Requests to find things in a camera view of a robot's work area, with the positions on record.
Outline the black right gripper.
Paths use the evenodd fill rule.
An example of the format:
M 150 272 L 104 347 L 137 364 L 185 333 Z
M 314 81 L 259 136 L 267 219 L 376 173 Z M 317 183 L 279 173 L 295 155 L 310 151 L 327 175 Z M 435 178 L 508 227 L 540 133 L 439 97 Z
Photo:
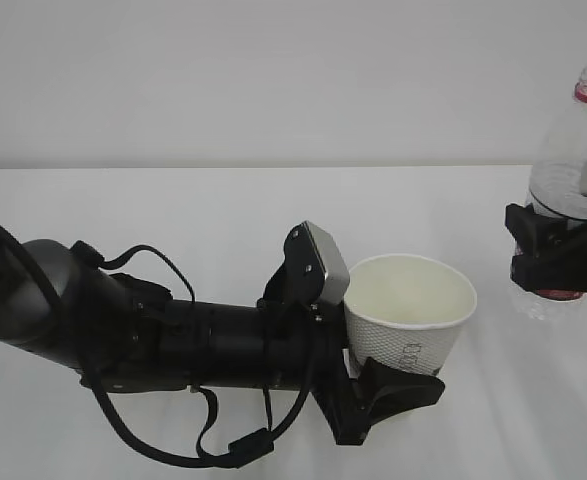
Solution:
M 511 203 L 505 208 L 505 227 L 516 244 L 510 278 L 517 286 L 547 300 L 587 294 L 587 221 Z

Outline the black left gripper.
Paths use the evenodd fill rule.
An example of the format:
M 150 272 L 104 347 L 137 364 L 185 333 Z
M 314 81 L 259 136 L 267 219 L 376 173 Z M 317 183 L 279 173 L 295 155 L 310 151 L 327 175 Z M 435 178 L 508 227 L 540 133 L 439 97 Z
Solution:
M 267 315 L 265 357 L 270 385 L 311 397 L 341 446 L 359 446 L 370 427 L 435 405 L 445 390 L 437 376 L 409 373 L 367 358 L 355 380 L 343 359 L 343 305 L 310 300 L 306 280 L 279 269 L 258 306 Z

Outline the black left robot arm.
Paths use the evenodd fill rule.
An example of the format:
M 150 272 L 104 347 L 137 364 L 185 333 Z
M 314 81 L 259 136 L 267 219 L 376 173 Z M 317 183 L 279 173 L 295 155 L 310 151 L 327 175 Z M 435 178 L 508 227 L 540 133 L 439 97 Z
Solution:
M 123 272 L 132 252 L 107 260 L 85 242 L 20 242 L 0 226 L 0 342 L 76 371 L 100 394 L 217 387 L 290 390 L 293 421 L 313 398 L 340 445 L 359 445 L 389 418 L 435 404 L 444 385 L 344 359 L 343 298 L 349 282 L 333 238 L 305 221 L 292 228 L 284 260 L 253 306 L 175 299 Z

